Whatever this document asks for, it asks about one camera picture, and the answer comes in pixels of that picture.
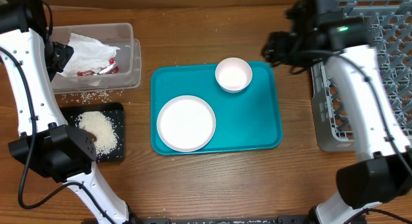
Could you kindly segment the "white napkin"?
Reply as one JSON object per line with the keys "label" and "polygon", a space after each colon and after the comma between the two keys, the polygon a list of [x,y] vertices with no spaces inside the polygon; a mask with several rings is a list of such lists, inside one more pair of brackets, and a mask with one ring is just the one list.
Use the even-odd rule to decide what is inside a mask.
{"label": "white napkin", "polygon": [[117,55],[119,47],[103,44],[97,39],[70,33],[68,46],[74,52],[61,73],[63,77],[77,76],[78,72],[99,72],[102,68],[109,66],[110,60]]}

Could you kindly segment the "red snack wrapper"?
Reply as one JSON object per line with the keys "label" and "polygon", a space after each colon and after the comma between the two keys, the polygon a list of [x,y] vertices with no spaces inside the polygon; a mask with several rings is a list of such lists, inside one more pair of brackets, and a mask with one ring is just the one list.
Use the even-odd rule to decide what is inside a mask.
{"label": "red snack wrapper", "polygon": [[83,71],[77,72],[77,76],[92,76],[92,75],[110,75],[110,74],[116,74],[119,72],[118,68],[118,63],[115,61],[114,58],[109,59],[109,65],[103,68],[99,68],[98,70],[88,70],[88,71]]}

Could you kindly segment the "white pink bowl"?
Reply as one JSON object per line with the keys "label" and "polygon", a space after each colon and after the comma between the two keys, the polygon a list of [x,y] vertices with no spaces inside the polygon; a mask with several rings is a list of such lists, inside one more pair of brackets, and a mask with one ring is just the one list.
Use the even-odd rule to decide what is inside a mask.
{"label": "white pink bowl", "polygon": [[215,69],[215,78],[226,92],[239,93],[252,81],[252,68],[243,59],[230,57],[222,60]]}

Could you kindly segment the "white rice pile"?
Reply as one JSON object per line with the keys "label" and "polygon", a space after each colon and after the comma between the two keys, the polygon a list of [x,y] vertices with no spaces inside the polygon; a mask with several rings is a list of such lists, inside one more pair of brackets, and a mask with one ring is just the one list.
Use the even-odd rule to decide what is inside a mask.
{"label": "white rice pile", "polygon": [[88,111],[77,118],[77,127],[86,130],[96,137],[94,141],[97,156],[109,154],[117,148],[118,135],[114,130],[112,119],[100,111]]}

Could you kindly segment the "brown food scrap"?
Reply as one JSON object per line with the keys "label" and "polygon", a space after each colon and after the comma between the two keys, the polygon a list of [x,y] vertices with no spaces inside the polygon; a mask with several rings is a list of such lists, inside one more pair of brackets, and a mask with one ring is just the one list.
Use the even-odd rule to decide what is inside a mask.
{"label": "brown food scrap", "polygon": [[86,131],[86,141],[92,144],[97,141],[97,137],[94,134]]}

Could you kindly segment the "white round plate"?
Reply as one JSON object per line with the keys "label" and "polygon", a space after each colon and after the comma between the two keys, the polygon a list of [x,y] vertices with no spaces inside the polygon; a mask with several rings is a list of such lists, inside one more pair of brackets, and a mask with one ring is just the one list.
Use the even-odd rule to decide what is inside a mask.
{"label": "white round plate", "polygon": [[170,149],[190,153],[205,147],[214,136],[216,116],[203,99],[182,95],[161,108],[156,119],[161,141]]}

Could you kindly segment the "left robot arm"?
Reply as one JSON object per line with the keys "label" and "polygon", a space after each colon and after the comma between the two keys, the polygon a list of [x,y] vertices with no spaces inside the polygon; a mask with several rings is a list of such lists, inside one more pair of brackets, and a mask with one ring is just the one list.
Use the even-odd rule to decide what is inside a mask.
{"label": "left robot arm", "polygon": [[97,167],[94,136],[70,126],[57,104],[51,81],[73,49],[53,42],[52,31],[52,11],[43,0],[6,0],[1,6],[1,61],[19,121],[10,154],[25,171],[71,189],[99,223],[136,223]]}

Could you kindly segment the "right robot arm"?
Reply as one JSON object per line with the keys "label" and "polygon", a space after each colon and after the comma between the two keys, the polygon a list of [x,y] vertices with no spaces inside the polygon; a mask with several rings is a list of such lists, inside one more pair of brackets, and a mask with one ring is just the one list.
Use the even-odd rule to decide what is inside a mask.
{"label": "right robot arm", "polygon": [[323,63],[353,131],[358,161],[337,171],[337,191],[312,209],[310,223],[362,222],[365,213],[411,190],[410,142],[393,115],[362,19],[297,23],[294,32],[270,33],[261,54],[294,75]]}

